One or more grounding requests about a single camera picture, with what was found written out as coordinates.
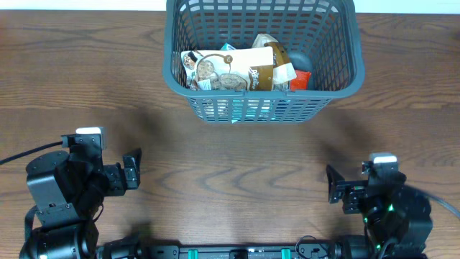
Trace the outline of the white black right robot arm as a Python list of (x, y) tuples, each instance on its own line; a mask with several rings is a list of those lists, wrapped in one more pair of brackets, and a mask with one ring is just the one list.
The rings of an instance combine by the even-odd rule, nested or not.
[(343, 202), (345, 214), (360, 214), (363, 235), (340, 237), (329, 249), (331, 258), (426, 258), (433, 222), (431, 205), (421, 191), (405, 184), (396, 162), (362, 163), (367, 180), (346, 181), (326, 166), (328, 201)]

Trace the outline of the beige brown-label snack pouch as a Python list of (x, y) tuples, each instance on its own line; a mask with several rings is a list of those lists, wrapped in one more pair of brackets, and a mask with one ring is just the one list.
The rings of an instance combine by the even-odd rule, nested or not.
[(181, 52), (187, 87), (194, 91), (271, 91), (273, 49)]

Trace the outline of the teal snack packet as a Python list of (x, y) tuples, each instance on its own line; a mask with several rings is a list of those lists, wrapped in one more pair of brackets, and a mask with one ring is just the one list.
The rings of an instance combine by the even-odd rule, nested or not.
[(270, 99), (234, 99), (231, 123), (269, 121), (274, 105), (275, 101)]

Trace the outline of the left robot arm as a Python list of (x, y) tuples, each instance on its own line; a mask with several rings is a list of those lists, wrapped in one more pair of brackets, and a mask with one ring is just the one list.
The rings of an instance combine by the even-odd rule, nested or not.
[(21, 258), (94, 258), (104, 199), (140, 185), (139, 148), (105, 165), (101, 133), (64, 135), (61, 146), (26, 167), (35, 206), (24, 219)]

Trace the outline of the Kleenex tissue multipack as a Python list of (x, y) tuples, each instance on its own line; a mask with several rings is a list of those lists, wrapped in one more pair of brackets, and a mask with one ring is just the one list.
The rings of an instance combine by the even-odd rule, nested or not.
[(235, 50), (236, 48), (233, 47), (232, 45), (230, 45), (229, 43), (225, 43), (222, 47), (221, 47), (221, 50)]

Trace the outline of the red orange cracker package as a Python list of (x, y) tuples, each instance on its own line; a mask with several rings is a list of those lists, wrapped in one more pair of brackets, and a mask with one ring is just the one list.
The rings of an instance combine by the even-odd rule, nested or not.
[(308, 90), (308, 83), (311, 78), (310, 71), (295, 70), (296, 78), (290, 81), (291, 91)]

